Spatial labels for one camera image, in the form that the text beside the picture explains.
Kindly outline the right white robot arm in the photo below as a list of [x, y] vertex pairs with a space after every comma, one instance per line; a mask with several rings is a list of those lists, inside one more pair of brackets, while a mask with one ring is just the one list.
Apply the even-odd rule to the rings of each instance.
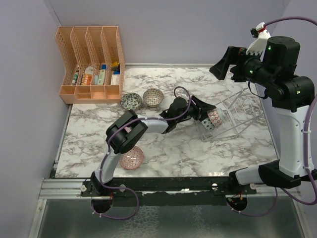
[[210, 68], [218, 80], [231, 72], [235, 82], [262, 86], [264, 96], [272, 101], [280, 130], [279, 159], [231, 172], [227, 182], [231, 193], [238, 194], [251, 183], [294, 188], [317, 176], [309, 135], [315, 87], [308, 77], [295, 74], [299, 52], [300, 44], [293, 38], [274, 36], [265, 41], [259, 56], [247, 54], [246, 48], [229, 46], [222, 59]]

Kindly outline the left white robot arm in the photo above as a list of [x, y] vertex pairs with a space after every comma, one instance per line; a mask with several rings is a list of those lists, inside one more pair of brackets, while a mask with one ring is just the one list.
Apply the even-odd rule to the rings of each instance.
[[130, 151], [146, 133], [166, 134], [189, 119], [202, 122], [209, 119], [208, 113], [216, 109], [192, 96], [189, 100], [182, 97], [174, 99], [169, 108], [158, 116], [141, 116], [134, 111], [126, 111], [106, 130], [107, 151], [91, 176], [92, 190], [97, 195], [108, 193], [109, 181], [113, 179], [115, 168], [122, 155]]

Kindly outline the blue floral pattern bowl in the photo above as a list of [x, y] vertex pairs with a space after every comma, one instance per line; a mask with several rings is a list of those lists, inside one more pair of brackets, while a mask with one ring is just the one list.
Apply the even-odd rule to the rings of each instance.
[[213, 123], [210, 121], [210, 119], [206, 118], [203, 121], [201, 121], [202, 125], [204, 128], [208, 131], [213, 131], [215, 129], [215, 126]]

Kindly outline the red geometric pattern bowl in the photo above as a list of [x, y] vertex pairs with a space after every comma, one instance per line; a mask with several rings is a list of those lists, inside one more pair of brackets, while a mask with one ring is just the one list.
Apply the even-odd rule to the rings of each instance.
[[208, 112], [208, 117], [215, 128], [220, 127], [225, 119], [225, 114], [221, 108], [215, 108]]

